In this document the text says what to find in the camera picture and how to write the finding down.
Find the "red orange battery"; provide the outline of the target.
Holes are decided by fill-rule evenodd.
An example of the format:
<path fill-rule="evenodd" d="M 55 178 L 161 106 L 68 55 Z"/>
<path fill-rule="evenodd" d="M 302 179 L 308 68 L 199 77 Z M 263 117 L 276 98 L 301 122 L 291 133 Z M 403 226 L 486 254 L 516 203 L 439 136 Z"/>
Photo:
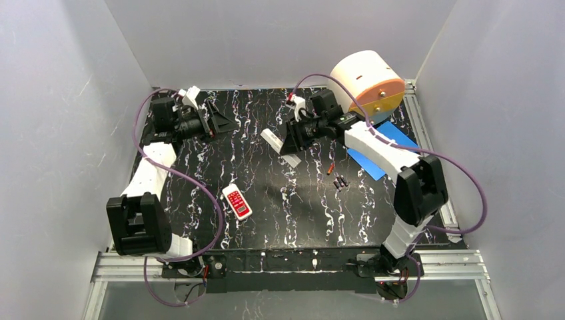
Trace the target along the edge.
<path fill-rule="evenodd" d="M 333 171 L 334 171 L 334 163 L 332 163 L 332 164 L 330 165 L 330 167 L 328 168 L 326 174 L 327 174 L 327 175 L 331 175 Z"/>

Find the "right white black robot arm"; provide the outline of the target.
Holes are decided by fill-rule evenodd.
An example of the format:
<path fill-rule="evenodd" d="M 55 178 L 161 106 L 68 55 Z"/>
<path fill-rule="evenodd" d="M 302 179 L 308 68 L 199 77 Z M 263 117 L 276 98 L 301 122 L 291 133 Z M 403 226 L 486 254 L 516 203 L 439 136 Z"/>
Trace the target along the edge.
<path fill-rule="evenodd" d="M 285 123 L 286 137 L 280 155 L 294 155 L 308 149 L 315 140 L 326 137 L 360 153 L 381 169 L 394 186 L 394 223 L 390 233 L 373 256 L 359 254 L 349 263 L 359 277 L 395 276 L 395 281 L 379 281 L 377 293 L 382 301 L 395 305 L 415 294 L 419 284 L 408 287 L 414 275 L 420 281 L 423 268 L 415 257 L 416 243 L 428 223 L 448 201 L 448 191 L 440 159 L 420 155 L 413 147 L 399 145 L 379 133 L 365 115 L 344 111 L 331 90 L 325 89 L 306 100 L 295 93 L 286 105 L 294 115 Z"/>

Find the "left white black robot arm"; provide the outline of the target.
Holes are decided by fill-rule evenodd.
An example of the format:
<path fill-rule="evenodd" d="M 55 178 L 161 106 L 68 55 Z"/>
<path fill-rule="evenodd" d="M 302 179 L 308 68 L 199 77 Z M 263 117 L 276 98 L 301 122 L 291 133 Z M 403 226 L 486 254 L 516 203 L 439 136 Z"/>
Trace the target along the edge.
<path fill-rule="evenodd" d="M 215 195 L 205 186 L 173 169 L 177 153 L 188 139 L 210 142 L 230 133 L 237 124 L 211 102 L 198 105 L 194 98 L 179 101 L 158 93 L 150 101 L 151 130 L 135 139 L 142 156 L 128 186 L 107 201 L 106 211 L 116 252 L 120 256 L 152 257 L 165 263 L 184 263 L 200 257 L 219 240 L 219 226 L 211 242 L 196 250 L 193 241 L 173 233 L 160 196 L 169 174 L 193 183 L 213 201 L 219 221 L 224 213 Z"/>

